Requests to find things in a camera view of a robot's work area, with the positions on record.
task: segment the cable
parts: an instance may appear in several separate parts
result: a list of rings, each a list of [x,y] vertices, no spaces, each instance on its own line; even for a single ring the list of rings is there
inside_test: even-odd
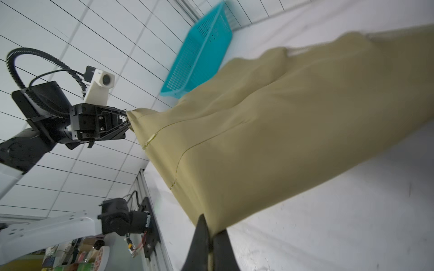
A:
[[[47,54],[46,52],[43,52],[43,51],[40,51],[37,49],[33,49],[33,48],[25,48],[25,47],[16,48],[7,54],[6,65],[7,65],[7,69],[9,70],[10,75],[12,76],[13,80],[15,81],[15,83],[18,85],[19,88],[25,88],[26,87],[23,84],[23,81],[21,80],[21,78],[18,75],[16,68],[15,68],[15,59],[20,55],[40,56],[40,57],[56,64],[57,66],[59,66],[62,69],[72,71],[71,68],[68,67],[65,63],[58,60],[54,56]],[[75,74],[74,72],[68,72],[68,73],[77,81],[77,83],[80,85],[80,88],[82,89],[83,93],[86,92],[86,85],[83,83],[81,78],[78,77],[77,74]]]
[[[51,106],[49,106],[46,102],[44,102],[43,100],[41,100],[41,98],[39,98],[38,94],[36,94],[35,92],[32,91],[32,85],[33,83],[38,80],[39,78],[55,73],[55,72],[73,72],[76,74],[79,74],[81,76],[83,76],[82,73],[78,72],[78,71],[74,71],[71,69],[61,69],[61,70],[55,70],[55,71],[51,71],[51,72],[46,72],[44,74],[41,74],[37,77],[35,77],[32,81],[30,81],[29,87],[26,90],[27,95],[29,96],[30,99],[32,99],[32,101],[35,102],[35,104],[37,104],[39,107],[41,107],[43,110],[45,110],[47,113],[50,113],[53,116],[56,116],[58,118],[69,118],[69,112],[61,112],[55,108],[52,108]]]
[[[134,190],[131,194],[126,195],[126,196],[130,196],[130,198],[127,200],[127,204],[128,204],[128,202],[130,202],[130,200],[133,197],[134,193],[136,194],[137,207],[140,208],[140,203],[138,201],[138,192],[137,192],[137,190]]]

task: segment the turquoise basket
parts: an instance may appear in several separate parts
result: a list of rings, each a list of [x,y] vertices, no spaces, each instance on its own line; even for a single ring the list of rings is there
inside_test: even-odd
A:
[[[214,7],[188,33],[161,89],[161,96],[181,98],[213,77],[232,39],[225,3]]]

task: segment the fabric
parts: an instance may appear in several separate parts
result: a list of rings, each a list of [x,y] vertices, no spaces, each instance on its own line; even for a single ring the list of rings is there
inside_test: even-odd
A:
[[[234,59],[158,113],[128,111],[139,143],[211,235],[311,189],[434,117],[434,32]]]

